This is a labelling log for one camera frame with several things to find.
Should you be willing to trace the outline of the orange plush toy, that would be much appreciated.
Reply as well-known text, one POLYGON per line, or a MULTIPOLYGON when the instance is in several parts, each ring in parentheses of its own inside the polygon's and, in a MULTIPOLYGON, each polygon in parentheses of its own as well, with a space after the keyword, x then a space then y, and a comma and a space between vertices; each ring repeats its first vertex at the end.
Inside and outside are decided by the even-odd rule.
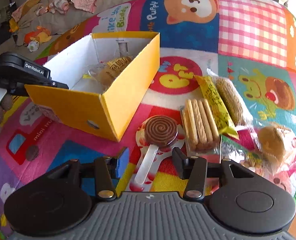
POLYGON ((35 31, 27 33, 24 37, 24 46, 32 53, 39 49, 40 45, 52 39, 51 32, 41 26, 37 26, 35 31))

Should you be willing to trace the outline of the pink baby clothes pile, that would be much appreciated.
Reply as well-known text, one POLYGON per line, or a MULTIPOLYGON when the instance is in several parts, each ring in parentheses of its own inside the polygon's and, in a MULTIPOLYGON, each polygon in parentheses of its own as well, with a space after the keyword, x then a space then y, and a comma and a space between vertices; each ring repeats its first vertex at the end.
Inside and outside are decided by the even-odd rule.
MULTIPOLYGON (((19 22, 21 18, 27 14, 35 5, 39 4, 41 0, 27 0, 18 9, 11 14, 11 19, 14 22, 19 22)), ((73 5, 75 9, 82 10, 85 12, 94 13, 96 10, 97 0, 51 0, 46 6, 41 6, 36 11, 36 16, 43 15, 47 12, 55 14, 66 14, 70 5, 73 5)))

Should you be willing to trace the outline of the colourful cartoon play mat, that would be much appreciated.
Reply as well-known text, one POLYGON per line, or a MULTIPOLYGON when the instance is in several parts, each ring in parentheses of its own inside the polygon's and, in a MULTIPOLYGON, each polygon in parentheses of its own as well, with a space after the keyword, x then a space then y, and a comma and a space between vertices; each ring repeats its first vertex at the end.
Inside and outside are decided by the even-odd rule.
MULTIPOLYGON (((64 125, 53 111, 17 97, 0 133, 0 239, 11 234, 6 198, 69 158, 83 162, 127 147, 129 161, 117 190, 128 185, 141 156, 136 132, 149 117, 181 121, 179 107, 202 95, 194 76, 232 81, 256 121, 286 126, 296 135, 296 19, 271 0, 126 0, 78 24, 40 50, 39 63, 92 33, 160 34, 160 64, 120 141, 64 125)), ((182 192, 171 155, 159 166, 150 191, 182 192)))

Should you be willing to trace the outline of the finger biscuit pack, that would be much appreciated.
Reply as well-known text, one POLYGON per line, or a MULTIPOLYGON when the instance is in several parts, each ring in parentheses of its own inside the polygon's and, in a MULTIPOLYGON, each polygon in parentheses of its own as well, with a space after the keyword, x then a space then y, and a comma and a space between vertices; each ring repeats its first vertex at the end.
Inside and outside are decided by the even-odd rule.
POLYGON ((221 137, 206 99, 187 99, 179 107, 189 156, 215 154, 221 137))

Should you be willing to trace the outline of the white printed snack packet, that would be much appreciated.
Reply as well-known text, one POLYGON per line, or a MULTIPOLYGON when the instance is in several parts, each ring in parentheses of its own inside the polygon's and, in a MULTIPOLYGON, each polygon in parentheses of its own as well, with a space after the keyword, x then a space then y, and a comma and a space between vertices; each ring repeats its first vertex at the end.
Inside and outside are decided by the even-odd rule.
POLYGON ((250 169, 252 172, 264 177, 262 157, 255 152, 247 150, 239 143, 224 135, 221 137, 221 157, 222 159, 233 160, 250 169))

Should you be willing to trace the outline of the yellow mini bread packet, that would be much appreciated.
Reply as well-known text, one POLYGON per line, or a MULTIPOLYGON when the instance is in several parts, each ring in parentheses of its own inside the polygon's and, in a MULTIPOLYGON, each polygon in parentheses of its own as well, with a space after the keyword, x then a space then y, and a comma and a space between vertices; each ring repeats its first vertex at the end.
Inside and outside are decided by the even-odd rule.
POLYGON ((123 56, 113 60, 92 65, 82 78, 91 79, 100 84, 106 90, 123 70, 132 62, 132 56, 123 56))

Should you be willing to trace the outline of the yellow cardboard box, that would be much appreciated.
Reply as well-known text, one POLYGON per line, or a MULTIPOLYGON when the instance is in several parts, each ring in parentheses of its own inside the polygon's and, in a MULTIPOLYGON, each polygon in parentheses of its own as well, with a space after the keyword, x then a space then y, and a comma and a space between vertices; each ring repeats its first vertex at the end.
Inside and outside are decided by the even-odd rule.
POLYGON ((120 141, 160 64, 160 34, 149 31, 92 33, 53 56, 45 67, 67 89, 25 85, 31 100, 67 126, 120 141), (102 94, 72 88, 96 63, 117 55, 121 44, 134 58, 102 94))

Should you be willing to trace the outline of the round bun clear packet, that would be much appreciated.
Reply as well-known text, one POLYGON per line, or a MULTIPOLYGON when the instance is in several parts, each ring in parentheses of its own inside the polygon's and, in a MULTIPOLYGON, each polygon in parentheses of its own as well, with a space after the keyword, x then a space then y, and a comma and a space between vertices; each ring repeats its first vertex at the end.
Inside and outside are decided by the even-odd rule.
POLYGON ((296 135, 292 129, 271 122, 255 126, 250 135, 271 174, 289 171, 296 164, 296 135))

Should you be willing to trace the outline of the chocolate swirl lollipop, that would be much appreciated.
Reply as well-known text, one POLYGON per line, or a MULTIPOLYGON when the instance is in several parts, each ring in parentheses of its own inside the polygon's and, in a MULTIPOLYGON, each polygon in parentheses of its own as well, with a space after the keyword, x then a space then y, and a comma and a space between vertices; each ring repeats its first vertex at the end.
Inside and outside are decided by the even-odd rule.
POLYGON ((169 116, 151 116, 138 128, 136 143, 141 156, 128 187, 131 191, 150 191, 160 163, 171 155, 173 148, 184 145, 183 127, 169 116))

